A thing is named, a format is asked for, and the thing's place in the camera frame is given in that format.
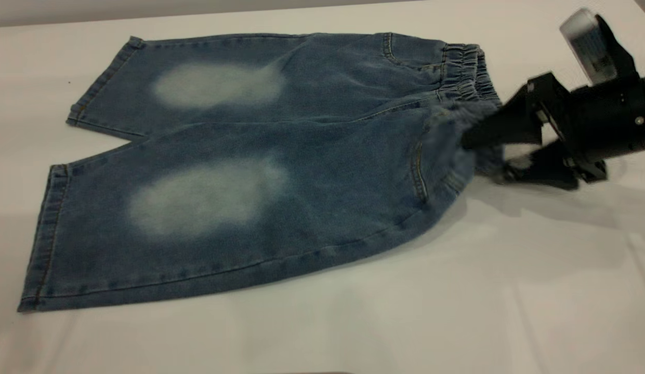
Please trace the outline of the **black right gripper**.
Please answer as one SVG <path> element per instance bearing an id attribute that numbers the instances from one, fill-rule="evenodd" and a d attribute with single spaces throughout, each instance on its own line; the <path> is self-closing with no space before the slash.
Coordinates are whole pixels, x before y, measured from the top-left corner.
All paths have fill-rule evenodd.
<path id="1" fill-rule="evenodd" d="M 618 78 L 574 91 L 552 73 L 531 79 L 496 113 L 467 130 L 460 144 L 475 150 L 542 144 L 542 123 L 557 140 L 503 163 L 497 184 L 578 189 L 608 179 L 607 159 L 645 151 L 645 77 Z"/>

